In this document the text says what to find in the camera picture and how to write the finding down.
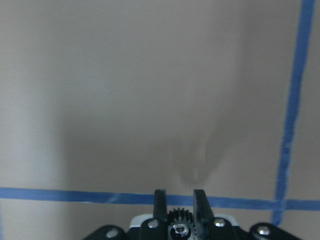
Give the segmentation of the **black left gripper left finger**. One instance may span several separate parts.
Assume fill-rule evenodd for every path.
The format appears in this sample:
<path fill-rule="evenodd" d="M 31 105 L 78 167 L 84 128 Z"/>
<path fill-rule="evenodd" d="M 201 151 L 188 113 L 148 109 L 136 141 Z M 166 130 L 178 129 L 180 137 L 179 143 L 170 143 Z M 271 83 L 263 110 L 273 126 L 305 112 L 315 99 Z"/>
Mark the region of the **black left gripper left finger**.
<path fill-rule="evenodd" d="M 165 189 L 154 191 L 153 218 L 167 223 L 167 195 Z"/>

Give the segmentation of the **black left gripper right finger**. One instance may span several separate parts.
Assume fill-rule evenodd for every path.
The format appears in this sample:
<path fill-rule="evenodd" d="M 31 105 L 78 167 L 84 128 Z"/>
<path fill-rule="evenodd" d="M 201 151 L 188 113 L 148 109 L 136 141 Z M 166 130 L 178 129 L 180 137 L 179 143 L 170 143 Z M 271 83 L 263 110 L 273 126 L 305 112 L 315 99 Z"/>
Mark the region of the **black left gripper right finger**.
<path fill-rule="evenodd" d="M 193 211 L 196 225 L 207 225 L 214 218 L 211 205 L 203 189 L 193 190 Z"/>

